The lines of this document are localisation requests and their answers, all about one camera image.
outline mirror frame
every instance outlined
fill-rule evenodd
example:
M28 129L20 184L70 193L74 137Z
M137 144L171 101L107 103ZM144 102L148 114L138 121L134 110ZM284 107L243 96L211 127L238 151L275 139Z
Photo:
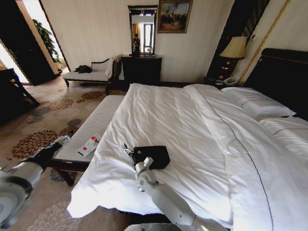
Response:
M156 15L157 15L157 10L158 10L158 5L134 5L128 6L129 10L129 28L130 28L130 40L131 40L131 54L133 56L140 56L140 55L155 55L155 37L156 37ZM146 52L139 52L136 53L134 52L134 46L133 46L133 28L132 28L132 11L140 11L141 10L150 10L154 11L154 36L153 36L153 52L151 53L146 53Z

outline floral carpet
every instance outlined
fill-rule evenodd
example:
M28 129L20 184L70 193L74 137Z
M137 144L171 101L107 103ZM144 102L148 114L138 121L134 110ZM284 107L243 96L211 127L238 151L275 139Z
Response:
M57 137L77 131L106 96L103 85L71 82L67 88L62 77L25 88L40 106L0 127L0 154L12 166ZM125 92L114 90L111 94ZM76 175L75 183L81 175ZM46 169L28 210L9 230L122 231L129 224L129 215L101 207L83 218L71 218L66 208L72 189L56 171Z

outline framed painting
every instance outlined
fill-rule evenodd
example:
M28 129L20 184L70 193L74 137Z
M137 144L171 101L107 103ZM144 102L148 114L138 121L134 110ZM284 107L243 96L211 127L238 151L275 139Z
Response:
M158 33L186 33L193 0L159 0Z

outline black bag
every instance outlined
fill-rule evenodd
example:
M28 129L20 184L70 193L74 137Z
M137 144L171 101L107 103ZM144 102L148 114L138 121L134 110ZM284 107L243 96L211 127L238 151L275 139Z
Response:
M76 68L75 72L78 72L78 73L91 73L92 69L89 66L81 65L81 66Z
M153 163L149 169L163 169L170 163L166 146L134 147L133 155L137 163L151 157Z

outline upholstered bench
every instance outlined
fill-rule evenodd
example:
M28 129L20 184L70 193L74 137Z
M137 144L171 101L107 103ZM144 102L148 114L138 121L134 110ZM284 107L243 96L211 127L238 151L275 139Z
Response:
M94 133L104 134L123 98L123 95L106 96L73 135L71 141L49 162L48 166L54 168L68 185L74 184L68 171L84 172L94 155L93 151L83 157L77 153L77 149Z
M102 62L91 63L91 73L68 72L62 77L69 87L69 81L94 82L109 84L113 80L117 80L121 73L121 55L106 59Z

